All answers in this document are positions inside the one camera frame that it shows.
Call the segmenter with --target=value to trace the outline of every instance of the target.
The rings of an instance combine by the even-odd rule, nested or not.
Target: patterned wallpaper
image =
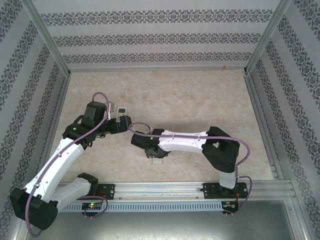
[[[311,239],[320,239],[319,13],[319,1],[292,1],[251,73]]]
[[[279,0],[35,0],[71,70],[245,67]]]
[[[14,218],[9,193],[39,169],[64,76],[20,1],[0,3],[0,239]]]

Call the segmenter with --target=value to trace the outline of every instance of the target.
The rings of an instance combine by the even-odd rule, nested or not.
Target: beige marble floor
[[[127,106],[133,122],[174,132],[202,132],[217,126],[251,147],[240,175],[273,179],[254,111],[240,70],[132,71],[73,73],[56,131],[56,149],[65,127],[84,114],[93,93],[106,93]],[[216,181],[218,172],[197,153],[171,152],[163,165],[153,165],[144,151],[130,144],[131,132],[97,139],[69,168],[63,182],[86,172],[101,182]],[[246,154],[240,147],[238,161]]]

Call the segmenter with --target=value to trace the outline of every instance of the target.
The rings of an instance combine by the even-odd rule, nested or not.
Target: robotic arm
[[[105,120],[97,130],[72,144],[64,153],[60,154],[59,152],[78,137],[95,128],[103,120],[105,111],[105,104],[96,101],[90,102],[86,106],[84,115],[80,115],[66,127],[62,134],[63,139],[41,171],[22,190],[15,188],[11,192],[10,200],[18,218],[26,219],[27,200],[34,186],[37,188],[29,205],[29,222],[41,230],[47,229],[54,222],[57,214],[68,204],[85,195],[97,195],[99,181],[87,173],[78,175],[73,182],[59,190],[56,190],[56,187],[71,164],[87,147],[93,145],[96,138],[104,138],[106,134],[126,132],[131,124],[131,118],[125,115],[120,117],[120,121],[117,121],[116,118]],[[59,158],[53,162],[41,182],[37,184],[38,178],[57,154]]]
[[[216,126],[209,131],[197,133],[180,133],[155,128],[152,135],[160,137],[147,137],[134,134],[131,144],[144,149],[148,158],[164,158],[171,151],[185,151],[203,154],[211,165],[219,171],[219,184],[226,189],[234,189],[237,178],[235,174],[236,160],[240,144],[237,141],[223,139],[200,139],[205,136],[230,137]],[[161,137],[161,136],[194,136],[194,138]]]

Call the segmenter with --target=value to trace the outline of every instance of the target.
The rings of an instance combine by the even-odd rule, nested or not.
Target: enclosure
[[[205,198],[220,175],[201,154],[147,158],[132,132],[108,134],[58,185],[83,172],[114,184],[107,212],[85,219],[89,201],[75,200],[38,239],[320,239],[319,4],[2,0],[0,238],[32,239],[10,193],[103,92],[132,122],[177,133],[215,126],[245,141],[248,203],[232,217]],[[241,145],[237,162],[245,155]]]

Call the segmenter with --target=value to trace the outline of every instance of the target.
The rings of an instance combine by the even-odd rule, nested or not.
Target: wire
[[[104,121],[108,118],[109,100],[108,100],[107,96],[103,92],[99,92],[98,91],[95,94],[93,94],[92,101],[95,101],[96,95],[102,95],[105,98],[105,101],[106,101],[106,109],[105,109],[104,116],[103,116],[103,119],[101,120],[101,122],[99,122],[97,126],[95,126],[93,129],[91,129],[87,133],[85,133],[82,136],[78,137],[76,140],[73,140],[72,142],[70,142],[59,153],[57,153],[54,156],[54,158],[50,161],[50,163],[45,167],[45,169],[43,170],[41,175],[38,177],[35,185],[33,186],[33,189],[31,190],[31,192],[29,194],[29,197],[28,197],[28,199],[26,201],[25,212],[24,212],[25,213],[25,223],[26,223],[26,228],[28,229],[29,234],[34,238],[38,237],[41,234],[42,231],[40,230],[37,234],[33,232],[32,228],[31,228],[30,220],[29,220],[29,208],[30,208],[31,199],[32,199],[36,189],[38,188],[39,183],[41,182],[42,178],[45,176],[46,172],[49,170],[49,168],[52,166],[52,164],[58,159],[58,157],[61,156],[61,154],[63,154],[70,146],[72,146],[73,144],[77,143],[78,141],[80,141],[81,139],[85,138],[86,136],[90,135],[95,130],[97,130],[104,123]]]
[[[145,126],[148,127],[149,130],[151,130],[151,127],[148,124],[144,123],[144,122],[133,122],[133,123],[131,123],[129,125],[129,127],[128,127],[129,131],[131,131],[132,133],[134,133],[136,135],[142,136],[142,137],[149,137],[149,138],[182,138],[182,139],[217,139],[217,140],[220,139],[220,140],[236,141],[238,143],[243,144],[246,147],[247,153],[246,153],[245,157],[235,165],[234,174],[235,174],[236,178],[239,178],[239,179],[248,178],[249,179],[249,181],[250,181],[249,191],[248,191],[248,194],[246,196],[246,199],[243,202],[243,205],[241,206],[241,208],[238,211],[236,211],[235,213],[232,213],[231,211],[228,211],[228,210],[224,210],[224,211],[227,212],[227,213],[232,213],[231,215],[234,216],[235,214],[238,214],[240,210],[243,209],[244,205],[246,205],[246,203],[247,203],[247,201],[249,199],[251,190],[252,190],[252,179],[249,176],[238,176],[239,165],[242,164],[244,161],[246,161],[248,159],[248,157],[250,155],[250,152],[251,152],[249,145],[245,141],[243,141],[241,139],[238,139],[238,138],[235,138],[235,137],[230,137],[230,136],[194,136],[194,135],[192,136],[192,135],[179,135],[179,134],[173,134],[173,135],[145,134],[145,133],[140,133],[140,132],[134,131],[132,129],[133,125],[145,125]]]
[[[96,215],[94,215],[94,216],[87,216],[87,215],[86,215],[86,212],[87,212],[88,208],[86,208],[86,209],[84,210],[84,213],[83,213],[83,215],[84,215],[85,218],[89,217],[90,219],[94,219],[94,218],[96,218],[96,217],[99,217],[101,214],[103,214],[103,213],[107,210],[107,208],[108,208],[108,206],[109,206],[108,200],[107,200],[105,197],[103,197],[103,196],[81,196],[81,197],[79,197],[77,200],[81,200],[81,199],[92,199],[92,198],[101,199],[101,204],[102,204],[103,201],[105,201],[106,206],[105,206],[105,208],[104,208],[102,211],[98,212],[98,213],[97,213]]]

